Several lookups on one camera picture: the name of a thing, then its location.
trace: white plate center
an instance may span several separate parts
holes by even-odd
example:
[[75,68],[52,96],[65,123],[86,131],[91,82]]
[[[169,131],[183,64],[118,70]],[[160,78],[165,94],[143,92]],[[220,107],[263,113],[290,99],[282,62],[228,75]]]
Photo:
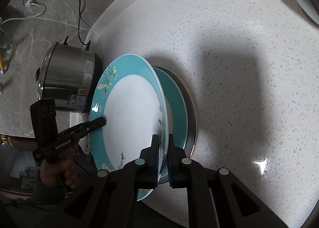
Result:
[[108,95],[104,108],[104,145],[117,170],[138,159],[161,130],[160,102],[150,83],[141,76],[122,78]]

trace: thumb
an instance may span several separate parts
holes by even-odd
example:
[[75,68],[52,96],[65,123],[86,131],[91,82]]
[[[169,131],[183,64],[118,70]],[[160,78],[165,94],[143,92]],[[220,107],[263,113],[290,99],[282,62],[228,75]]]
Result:
[[57,176],[58,174],[65,172],[69,167],[68,160],[60,160],[52,164],[46,165],[47,176]]

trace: white speckled countertop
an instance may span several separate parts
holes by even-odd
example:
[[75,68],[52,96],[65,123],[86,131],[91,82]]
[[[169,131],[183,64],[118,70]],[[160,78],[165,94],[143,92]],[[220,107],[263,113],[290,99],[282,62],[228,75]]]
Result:
[[[319,29],[295,0],[116,0],[87,39],[104,66],[134,53],[175,73],[197,104],[192,159],[303,224],[319,198]],[[144,202],[188,225],[185,189]]]

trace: sticker on pot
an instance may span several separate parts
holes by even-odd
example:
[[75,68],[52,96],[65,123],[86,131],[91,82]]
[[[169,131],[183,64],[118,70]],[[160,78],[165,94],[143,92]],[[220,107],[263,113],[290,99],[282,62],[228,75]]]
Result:
[[92,69],[93,69],[93,62],[87,60],[87,62],[85,63],[84,73],[92,74]]
[[82,88],[83,89],[90,89],[91,82],[92,82],[92,75],[84,73]]
[[90,89],[88,88],[79,88],[78,95],[88,96]]
[[70,95],[67,104],[72,106],[84,106],[86,96]]

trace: white plug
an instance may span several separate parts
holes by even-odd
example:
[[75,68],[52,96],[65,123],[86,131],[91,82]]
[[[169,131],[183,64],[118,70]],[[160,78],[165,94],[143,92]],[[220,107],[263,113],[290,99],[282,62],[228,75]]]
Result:
[[26,7],[30,7],[31,5],[33,5],[33,1],[32,0],[28,0],[24,5]]

